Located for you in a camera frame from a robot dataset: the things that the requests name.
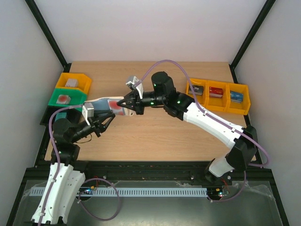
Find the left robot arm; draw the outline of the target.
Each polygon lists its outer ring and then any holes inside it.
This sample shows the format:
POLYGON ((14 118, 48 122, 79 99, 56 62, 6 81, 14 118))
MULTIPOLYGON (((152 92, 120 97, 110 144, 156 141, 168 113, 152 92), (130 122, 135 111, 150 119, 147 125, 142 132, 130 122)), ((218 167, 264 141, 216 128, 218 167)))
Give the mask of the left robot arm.
POLYGON ((114 118, 111 110, 104 110, 78 124, 61 118, 49 126, 53 144, 49 176, 40 203, 27 225, 67 224, 74 199, 86 179, 83 171, 74 168, 80 151, 76 143, 92 133, 99 137, 114 118))

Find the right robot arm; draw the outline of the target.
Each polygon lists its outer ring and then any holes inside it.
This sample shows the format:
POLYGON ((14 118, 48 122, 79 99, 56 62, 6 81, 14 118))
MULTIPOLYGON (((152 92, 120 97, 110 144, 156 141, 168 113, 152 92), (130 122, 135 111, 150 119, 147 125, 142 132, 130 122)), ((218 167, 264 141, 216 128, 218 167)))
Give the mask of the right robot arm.
POLYGON ((143 115, 146 107, 163 107, 172 117, 194 124, 222 141, 229 152, 213 159, 205 172, 205 179, 214 185, 222 176, 231 171, 245 171, 256 154, 256 129, 248 125, 242 127, 206 110, 192 97, 176 90, 171 77, 166 72, 152 75, 153 91, 145 92, 140 81, 131 76, 127 86, 132 90, 117 105, 143 115))

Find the white card holder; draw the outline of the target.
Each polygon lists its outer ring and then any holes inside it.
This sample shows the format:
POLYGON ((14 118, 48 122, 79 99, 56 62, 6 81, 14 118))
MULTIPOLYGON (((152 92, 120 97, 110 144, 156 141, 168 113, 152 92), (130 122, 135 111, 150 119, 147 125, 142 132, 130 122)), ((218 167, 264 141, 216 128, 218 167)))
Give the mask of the white card holder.
POLYGON ((112 111, 115 115, 133 116, 134 111, 117 105, 118 101, 123 99, 124 97, 101 97, 86 101, 83 107, 86 107, 87 109, 92 107, 94 109, 94 115, 112 111))

